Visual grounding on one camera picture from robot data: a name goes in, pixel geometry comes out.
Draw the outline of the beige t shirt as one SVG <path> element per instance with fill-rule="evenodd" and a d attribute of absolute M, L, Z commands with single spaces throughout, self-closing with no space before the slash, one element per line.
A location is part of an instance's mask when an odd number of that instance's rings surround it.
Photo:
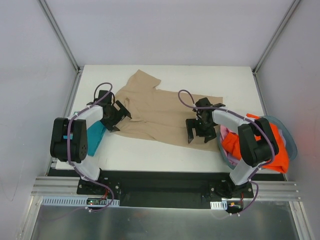
<path fill-rule="evenodd" d="M 187 119 L 194 119 L 195 112 L 190 108 L 193 100 L 203 95 L 158 89 L 161 83 L 142 70 L 133 74 L 127 84 L 115 95 L 116 100 L 130 112 L 131 117 L 124 118 L 116 126 L 116 134 L 123 137 L 158 141 L 174 146 L 196 150 L 219 152 L 216 139 L 205 143 L 196 136 L 188 142 Z"/>

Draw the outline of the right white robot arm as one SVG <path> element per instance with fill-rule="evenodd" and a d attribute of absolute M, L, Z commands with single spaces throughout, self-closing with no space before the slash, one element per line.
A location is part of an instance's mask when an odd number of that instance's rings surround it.
<path fill-rule="evenodd" d="M 243 191 L 243 185 L 263 166 L 274 161 L 279 153 L 279 146 L 272 125 L 263 116 L 241 116 L 226 108 L 222 103 L 212 105 L 208 98 L 201 98 L 193 105 L 184 104 L 196 113 L 195 119 L 187 119 L 188 141 L 193 138 L 192 129 L 205 142 L 216 138 L 214 127 L 220 125 L 230 130 L 238 139 L 240 160 L 229 173 L 225 192 L 230 197 L 237 197 Z"/>

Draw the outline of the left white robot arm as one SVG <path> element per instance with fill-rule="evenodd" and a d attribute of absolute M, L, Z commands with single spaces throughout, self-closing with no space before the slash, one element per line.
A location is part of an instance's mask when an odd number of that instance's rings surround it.
<path fill-rule="evenodd" d="M 131 118 L 129 110 L 115 99 L 110 90 L 100 90 L 98 97 L 69 117 L 57 117 L 53 122 L 50 155 L 68 163 L 80 177 L 89 181 L 88 188 L 99 195 L 106 183 L 100 179 L 100 168 L 87 160 L 102 140 L 104 131 L 118 132 L 117 124 Z"/>

